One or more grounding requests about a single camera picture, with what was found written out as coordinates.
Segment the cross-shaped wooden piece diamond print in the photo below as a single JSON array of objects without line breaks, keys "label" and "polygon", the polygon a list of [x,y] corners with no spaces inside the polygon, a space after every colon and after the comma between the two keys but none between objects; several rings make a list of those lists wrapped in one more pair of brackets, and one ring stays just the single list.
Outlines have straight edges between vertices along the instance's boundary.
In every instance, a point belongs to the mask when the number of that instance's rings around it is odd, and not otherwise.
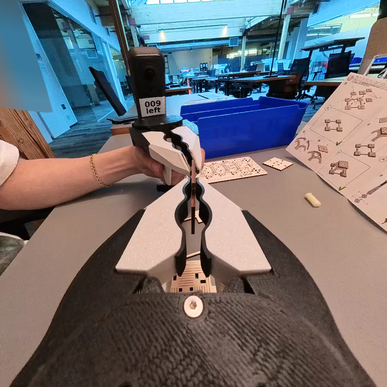
[{"label": "cross-shaped wooden piece diamond print", "polygon": [[194,158],[191,162],[191,234],[195,234],[196,219],[196,162]]}]

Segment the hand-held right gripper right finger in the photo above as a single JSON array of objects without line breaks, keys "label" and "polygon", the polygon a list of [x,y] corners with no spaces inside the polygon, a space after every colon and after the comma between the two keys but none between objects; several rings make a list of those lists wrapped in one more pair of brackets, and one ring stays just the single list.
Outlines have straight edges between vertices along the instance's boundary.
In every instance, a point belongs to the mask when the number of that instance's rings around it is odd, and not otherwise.
[{"label": "hand-held right gripper right finger", "polygon": [[201,233],[201,268],[227,284],[231,278],[268,274],[272,267],[245,215],[247,211],[221,194],[203,179],[198,179]]}]

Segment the person's left forearm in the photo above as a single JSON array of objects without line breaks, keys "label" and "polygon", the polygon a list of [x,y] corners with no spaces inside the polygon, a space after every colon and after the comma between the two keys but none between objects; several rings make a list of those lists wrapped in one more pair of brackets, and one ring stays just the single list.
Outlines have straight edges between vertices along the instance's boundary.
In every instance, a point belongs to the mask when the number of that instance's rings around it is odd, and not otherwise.
[{"label": "person's left forearm", "polygon": [[130,148],[72,159],[19,159],[1,186],[5,210],[62,204],[135,174]]}]

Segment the wooden puzzle sheet arch parts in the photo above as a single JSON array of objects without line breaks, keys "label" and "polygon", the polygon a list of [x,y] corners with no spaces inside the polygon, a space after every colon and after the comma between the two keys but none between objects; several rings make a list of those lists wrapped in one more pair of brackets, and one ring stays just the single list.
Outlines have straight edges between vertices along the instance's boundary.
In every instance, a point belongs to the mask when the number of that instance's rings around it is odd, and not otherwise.
[{"label": "wooden puzzle sheet arch parts", "polygon": [[252,158],[240,157],[206,162],[197,177],[206,183],[217,183],[264,175],[267,175],[267,171]]}]

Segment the person's left hand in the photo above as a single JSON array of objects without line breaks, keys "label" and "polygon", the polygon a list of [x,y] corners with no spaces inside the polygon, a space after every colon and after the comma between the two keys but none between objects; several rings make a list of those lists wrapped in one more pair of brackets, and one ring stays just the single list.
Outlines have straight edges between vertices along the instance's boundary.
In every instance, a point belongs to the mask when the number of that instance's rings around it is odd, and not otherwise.
[{"label": "person's left hand", "polygon": [[176,185],[185,179],[185,175],[172,171],[171,181],[168,183],[163,175],[164,165],[152,159],[152,157],[150,157],[141,147],[129,146],[129,148],[130,157],[134,165],[134,169],[136,170],[135,174],[143,173],[148,177],[158,178],[167,185]]}]

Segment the wooden four-square frame piece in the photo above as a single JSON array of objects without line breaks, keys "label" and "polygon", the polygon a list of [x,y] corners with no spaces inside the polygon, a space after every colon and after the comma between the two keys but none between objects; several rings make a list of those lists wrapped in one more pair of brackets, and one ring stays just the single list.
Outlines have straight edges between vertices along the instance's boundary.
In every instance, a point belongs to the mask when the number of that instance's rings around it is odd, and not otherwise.
[{"label": "wooden four-square frame piece", "polygon": [[200,259],[201,250],[201,237],[205,224],[199,217],[199,211],[196,211],[195,215],[195,233],[191,234],[191,217],[188,217],[182,223],[182,226],[186,233],[186,258],[190,260]]}]

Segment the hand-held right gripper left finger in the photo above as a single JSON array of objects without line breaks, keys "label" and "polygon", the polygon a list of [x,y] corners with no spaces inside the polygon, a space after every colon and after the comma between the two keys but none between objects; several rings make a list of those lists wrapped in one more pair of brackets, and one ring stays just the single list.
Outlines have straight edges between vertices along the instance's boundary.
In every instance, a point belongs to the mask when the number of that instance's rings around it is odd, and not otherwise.
[{"label": "hand-held right gripper left finger", "polygon": [[191,179],[186,178],[148,205],[135,227],[115,270],[157,278],[169,291],[172,279],[186,266],[186,230],[191,199]]}]

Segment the wooden puzzle sheet square cutout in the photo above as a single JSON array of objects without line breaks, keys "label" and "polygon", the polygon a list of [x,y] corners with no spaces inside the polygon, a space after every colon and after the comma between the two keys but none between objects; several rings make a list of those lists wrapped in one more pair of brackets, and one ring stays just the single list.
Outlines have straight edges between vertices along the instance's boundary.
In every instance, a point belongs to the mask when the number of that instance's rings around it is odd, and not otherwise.
[{"label": "wooden puzzle sheet square cutout", "polygon": [[170,293],[217,293],[215,278],[205,276],[199,259],[186,261],[184,272],[172,278],[167,290]]}]

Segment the small serrated square wooden piece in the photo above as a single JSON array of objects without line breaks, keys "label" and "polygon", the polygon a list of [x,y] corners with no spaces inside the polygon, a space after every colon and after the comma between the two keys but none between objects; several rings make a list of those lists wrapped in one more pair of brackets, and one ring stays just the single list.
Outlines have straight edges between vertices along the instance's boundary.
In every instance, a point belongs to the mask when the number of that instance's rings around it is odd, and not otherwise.
[{"label": "small serrated square wooden piece", "polygon": [[286,168],[293,165],[292,162],[289,162],[289,161],[286,161],[286,160],[283,160],[283,159],[280,159],[277,157],[273,157],[273,158],[263,162],[262,164],[267,166],[267,167],[271,167],[273,169],[276,169],[278,171],[283,171]]}]

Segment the raised standing desk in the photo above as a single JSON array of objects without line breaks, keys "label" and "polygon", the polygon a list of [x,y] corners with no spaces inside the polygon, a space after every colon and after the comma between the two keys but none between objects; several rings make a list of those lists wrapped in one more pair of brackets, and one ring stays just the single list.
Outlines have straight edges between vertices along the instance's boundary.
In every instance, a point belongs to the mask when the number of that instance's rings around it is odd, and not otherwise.
[{"label": "raised standing desk", "polygon": [[[353,38],[337,39],[332,41],[324,41],[321,43],[317,43],[315,45],[304,46],[303,48],[300,49],[300,51],[308,51],[309,52],[308,59],[309,59],[309,62],[311,62],[313,51],[318,50],[319,52],[323,53],[325,51],[340,49],[341,51],[338,54],[338,60],[341,60],[341,58],[344,58],[346,54],[347,47],[354,47],[358,41],[364,40],[364,39],[365,37],[353,37]],[[346,65],[343,65],[344,67],[342,69],[342,72],[332,75],[331,76],[332,78],[342,77],[349,74],[349,66],[350,66],[351,60],[350,59],[348,60],[349,62]]]}]

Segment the grey desk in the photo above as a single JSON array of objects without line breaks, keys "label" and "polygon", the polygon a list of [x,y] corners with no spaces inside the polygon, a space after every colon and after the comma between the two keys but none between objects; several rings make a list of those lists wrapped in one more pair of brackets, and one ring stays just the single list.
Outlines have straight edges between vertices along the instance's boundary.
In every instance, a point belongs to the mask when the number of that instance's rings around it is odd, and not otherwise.
[{"label": "grey desk", "polygon": [[[300,260],[341,335],[377,386],[386,386],[386,233],[285,148],[249,153],[279,172],[213,186],[248,210]],[[312,193],[320,202],[305,199]],[[74,277],[95,250],[158,197],[156,180],[126,178],[52,211],[1,275],[1,386],[9,386],[45,335]]]}]

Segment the black monitor on stand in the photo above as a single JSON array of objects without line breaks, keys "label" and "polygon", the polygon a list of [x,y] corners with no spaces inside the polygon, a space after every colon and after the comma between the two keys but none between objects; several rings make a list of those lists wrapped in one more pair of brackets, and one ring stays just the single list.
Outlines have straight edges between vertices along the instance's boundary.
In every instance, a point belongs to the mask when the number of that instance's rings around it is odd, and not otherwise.
[{"label": "black monitor on stand", "polygon": [[93,67],[89,67],[89,70],[94,77],[95,85],[102,91],[116,113],[116,116],[106,119],[117,125],[132,122],[135,119],[138,119],[137,114],[127,112],[117,94],[114,92],[112,86],[109,84],[104,72],[96,70]]}]

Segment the thick wooden beam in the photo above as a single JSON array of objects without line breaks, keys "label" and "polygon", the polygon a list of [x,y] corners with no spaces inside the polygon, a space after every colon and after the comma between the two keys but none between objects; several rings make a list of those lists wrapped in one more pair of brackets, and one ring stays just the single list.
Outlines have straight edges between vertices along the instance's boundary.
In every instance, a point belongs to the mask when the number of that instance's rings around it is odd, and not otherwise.
[{"label": "thick wooden beam", "polygon": [[25,110],[0,109],[0,138],[16,146],[27,160],[55,158],[51,147]]}]

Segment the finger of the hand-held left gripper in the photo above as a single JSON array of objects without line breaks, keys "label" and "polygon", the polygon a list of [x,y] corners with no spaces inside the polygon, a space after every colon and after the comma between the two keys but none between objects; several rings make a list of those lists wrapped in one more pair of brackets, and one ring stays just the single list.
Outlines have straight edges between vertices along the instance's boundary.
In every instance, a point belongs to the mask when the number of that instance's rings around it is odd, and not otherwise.
[{"label": "finger of the hand-held left gripper", "polygon": [[150,156],[163,164],[164,177],[172,177],[172,171],[191,176],[191,162],[188,161],[188,156],[193,159],[191,149],[188,149],[185,155],[175,148],[173,143],[165,140],[162,132],[143,132],[143,137],[149,143]]},{"label": "finger of the hand-held left gripper", "polygon": [[199,135],[188,126],[180,126],[170,130],[165,137],[177,151],[175,156],[168,156],[167,160],[172,170],[183,175],[191,175],[192,162],[196,173],[203,167],[203,155]]}]

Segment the black mesh office chair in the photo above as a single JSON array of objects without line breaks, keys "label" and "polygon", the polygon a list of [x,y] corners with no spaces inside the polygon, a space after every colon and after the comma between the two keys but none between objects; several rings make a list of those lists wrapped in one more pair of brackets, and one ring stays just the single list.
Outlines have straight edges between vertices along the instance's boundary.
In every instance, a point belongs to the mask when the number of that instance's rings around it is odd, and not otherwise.
[{"label": "black mesh office chair", "polygon": [[294,59],[289,71],[289,75],[292,76],[285,83],[284,92],[288,99],[293,99],[300,92],[303,78],[308,78],[309,75],[310,58]]},{"label": "black mesh office chair", "polygon": [[325,79],[345,77],[349,74],[349,66],[354,57],[351,51],[330,54],[325,74]]}]

